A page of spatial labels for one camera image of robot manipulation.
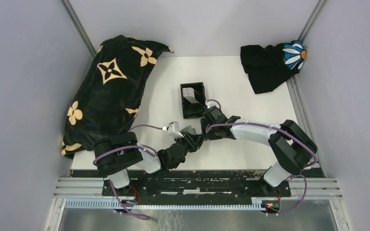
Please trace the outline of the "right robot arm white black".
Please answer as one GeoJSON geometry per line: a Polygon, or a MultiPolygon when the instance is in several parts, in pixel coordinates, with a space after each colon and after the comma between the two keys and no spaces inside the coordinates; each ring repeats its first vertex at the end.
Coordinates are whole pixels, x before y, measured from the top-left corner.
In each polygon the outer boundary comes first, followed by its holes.
{"type": "Polygon", "coordinates": [[[202,116],[205,122],[201,126],[208,140],[246,140],[271,148],[277,161],[261,177],[259,191],[264,196],[272,196],[281,182],[318,162],[316,144],[292,120],[281,124],[252,122],[239,116],[226,117],[216,106],[202,116]]]}

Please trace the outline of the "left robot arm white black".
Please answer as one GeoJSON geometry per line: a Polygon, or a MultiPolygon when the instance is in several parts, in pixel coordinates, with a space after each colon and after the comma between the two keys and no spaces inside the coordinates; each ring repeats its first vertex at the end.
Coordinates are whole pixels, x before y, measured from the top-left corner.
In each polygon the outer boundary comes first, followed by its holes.
{"type": "Polygon", "coordinates": [[[137,166],[148,174],[175,169],[185,162],[188,153],[198,151],[205,140],[204,134],[193,131],[171,131],[168,134],[175,143],[159,151],[139,143],[132,131],[102,139],[94,146],[93,165],[100,177],[111,180],[118,194],[128,195],[132,190],[129,167],[137,166]]]}

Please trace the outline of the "green leather card holder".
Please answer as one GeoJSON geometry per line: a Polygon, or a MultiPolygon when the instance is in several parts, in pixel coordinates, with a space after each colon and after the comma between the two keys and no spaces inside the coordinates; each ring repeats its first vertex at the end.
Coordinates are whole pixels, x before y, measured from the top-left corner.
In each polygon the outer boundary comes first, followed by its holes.
{"type": "Polygon", "coordinates": [[[196,132],[195,128],[193,128],[191,125],[183,128],[180,130],[180,133],[185,135],[185,134],[188,134],[188,135],[198,135],[198,133],[196,132]]]}

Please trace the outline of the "black plastic bin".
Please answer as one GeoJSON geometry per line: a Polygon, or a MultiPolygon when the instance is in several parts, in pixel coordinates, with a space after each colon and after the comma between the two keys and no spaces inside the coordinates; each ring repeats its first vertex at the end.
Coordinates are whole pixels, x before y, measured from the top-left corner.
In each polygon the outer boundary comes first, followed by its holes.
{"type": "Polygon", "coordinates": [[[183,118],[202,118],[207,108],[203,82],[180,84],[180,93],[183,118]]]}

